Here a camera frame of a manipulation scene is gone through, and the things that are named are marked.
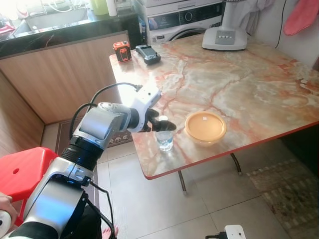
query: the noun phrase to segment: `washing machine door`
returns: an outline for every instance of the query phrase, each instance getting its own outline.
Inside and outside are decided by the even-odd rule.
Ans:
[[[194,36],[194,35],[198,35],[198,34],[202,34],[205,32],[206,29],[204,28],[194,28],[194,29],[187,29],[184,31],[179,32],[178,34],[174,35],[170,41],[174,41],[176,39],[180,39],[180,38],[184,38],[184,37],[188,37],[188,36]]]

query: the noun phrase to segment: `washing machine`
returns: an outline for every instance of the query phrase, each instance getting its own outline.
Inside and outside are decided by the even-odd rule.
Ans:
[[[134,0],[142,41],[145,44],[152,45],[201,34],[210,27],[221,25],[223,12],[221,0],[183,0],[168,4],[159,2]]]

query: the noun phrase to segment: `robotic arm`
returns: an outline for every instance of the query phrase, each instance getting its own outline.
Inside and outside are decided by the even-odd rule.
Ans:
[[[75,129],[69,145],[53,160],[29,197],[23,224],[4,238],[59,239],[74,231],[85,205],[91,204],[82,186],[91,182],[97,160],[113,134],[126,129],[130,132],[176,129],[169,121],[154,119],[159,114],[150,108],[159,99],[157,87],[144,86],[137,92],[131,107],[99,103],[89,110]],[[114,230],[109,221],[107,224]]]

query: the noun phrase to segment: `black countertop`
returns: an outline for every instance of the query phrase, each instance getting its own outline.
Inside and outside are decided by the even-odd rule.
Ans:
[[[132,49],[141,44],[138,16],[135,12],[110,17],[108,14],[95,16],[88,9],[87,20],[20,34],[1,34],[0,59],[124,30],[128,31]]]

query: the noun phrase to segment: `doormat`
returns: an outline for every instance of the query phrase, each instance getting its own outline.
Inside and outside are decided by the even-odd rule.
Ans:
[[[74,129],[79,124],[82,118],[78,118],[74,122]],[[55,146],[55,152],[58,155],[61,155],[64,148],[68,146],[69,144],[69,129],[70,129],[71,121],[64,121],[59,124],[59,130],[58,130],[58,137],[56,141]],[[116,145],[120,145],[123,143],[131,142],[133,141],[132,135],[129,131],[125,132],[118,132],[115,133],[112,139],[110,140],[110,143],[108,147],[113,147]],[[93,175],[93,182],[95,184],[99,184],[98,182],[98,174],[97,174],[97,168],[94,169],[94,175]],[[94,202],[94,205],[99,207],[99,193],[96,188],[94,188],[92,185],[89,185],[85,188],[86,193],[89,195],[89,199]]]
[[[292,239],[318,239],[318,178],[297,160],[247,173]]]

